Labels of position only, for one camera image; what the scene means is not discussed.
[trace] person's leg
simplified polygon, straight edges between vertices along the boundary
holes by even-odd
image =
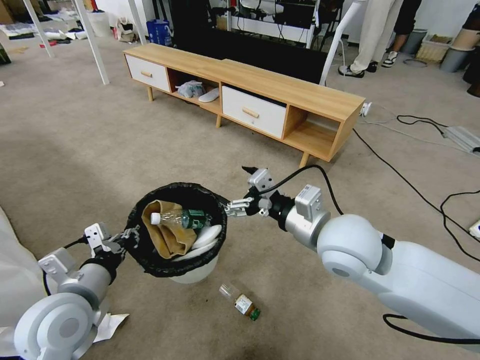
[[[389,44],[390,37],[394,32],[395,22],[397,21],[403,2],[404,0],[394,0],[390,7],[390,11],[388,12],[388,16],[386,18],[385,26],[383,27],[383,32],[381,33],[380,39],[378,40],[375,51],[373,53],[372,60],[375,62],[379,63],[382,61],[382,57],[385,54],[385,50],[387,49],[387,45]]]
[[[350,65],[350,69],[353,73],[361,73],[368,68],[379,39],[382,36],[382,31],[389,16],[389,10],[393,1],[399,0],[368,1],[365,18],[363,19],[363,24],[361,26],[358,56],[353,64]]]
[[[381,65],[383,68],[391,68],[395,64],[398,52],[414,29],[415,15],[421,3],[422,0],[403,0],[395,27],[393,28],[396,34],[395,41],[393,42],[390,53]]]
[[[402,46],[407,42],[407,39],[409,38],[408,35],[396,35],[395,36],[395,41],[393,42],[393,46],[391,47],[391,51],[394,51],[398,53]]]

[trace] bottle label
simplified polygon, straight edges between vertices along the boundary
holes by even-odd
[[[206,222],[207,217],[203,210],[187,210],[188,213],[188,224],[184,227],[190,229],[202,229]]]
[[[252,305],[252,301],[246,297],[245,295],[240,295],[238,299],[235,301],[236,309],[241,312],[243,315],[247,313],[249,310],[250,305]]]

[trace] white drawer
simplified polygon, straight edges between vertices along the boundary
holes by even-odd
[[[222,112],[277,138],[282,137],[286,108],[227,86],[221,87]]]
[[[167,69],[153,62],[125,55],[131,77],[139,82],[170,92]]]

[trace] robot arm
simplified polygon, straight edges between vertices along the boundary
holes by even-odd
[[[465,347],[480,352],[479,274],[424,246],[395,240],[361,216],[331,219],[318,187],[306,185],[291,199],[280,194],[268,169],[244,169],[251,173],[251,187],[245,199],[227,207],[229,215],[275,219],[333,275],[357,283],[440,337],[458,339],[451,343],[476,343]]]
[[[63,247],[38,262],[58,284],[58,293],[35,303],[15,328],[15,348],[25,360],[76,360],[88,350],[107,313],[107,289],[116,269],[126,249],[139,243],[137,228],[111,236],[103,223],[87,227],[84,238],[92,258],[79,270]]]

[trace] plastic bottle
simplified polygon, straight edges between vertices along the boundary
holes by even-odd
[[[220,294],[235,305],[235,308],[243,315],[255,321],[259,318],[260,310],[254,305],[252,300],[246,297],[235,286],[230,283],[220,286]]]
[[[176,225],[185,229],[202,229],[210,226],[212,217],[203,210],[178,209],[164,213],[152,212],[150,223],[152,225]]]

